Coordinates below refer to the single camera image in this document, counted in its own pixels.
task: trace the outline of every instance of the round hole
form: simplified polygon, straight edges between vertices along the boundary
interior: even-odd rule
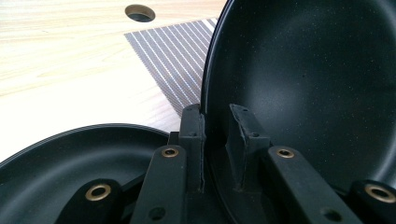
[[[167,149],[163,150],[162,154],[166,158],[172,158],[172,157],[177,156],[178,150],[174,149],[174,148],[167,148]]]
[[[111,187],[107,184],[98,184],[92,186],[88,191],[85,193],[85,198],[88,201],[101,201],[105,197],[107,197],[111,192]]]
[[[173,154],[175,154],[175,151],[174,150],[166,150],[165,154],[166,155],[173,155]]]
[[[378,185],[367,185],[364,190],[373,198],[383,203],[396,203],[396,196]]]
[[[280,149],[276,152],[276,154],[283,158],[293,158],[294,153],[288,149]]]
[[[92,195],[93,196],[99,196],[99,195],[101,195],[101,194],[103,194],[103,193],[105,193],[106,192],[106,189],[105,188],[98,188],[98,189],[94,189],[93,191],[92,191]]]
[[[330,221],[340,222],[343,220],[343,217],[331,208],[322,208],[320,209],[320,213]]]
[[[156,207],[149,211],[148,216],[149,216],[149,218],[151,218],[151,220],[158,221],[158,220],[163,219],[165,214],[166,214],[166,211],[164,208]]]
[[[151,8],[142,5],[128,6],[125,8],[125,14],[134,21],[149,22],[155,19],[155,12]]]

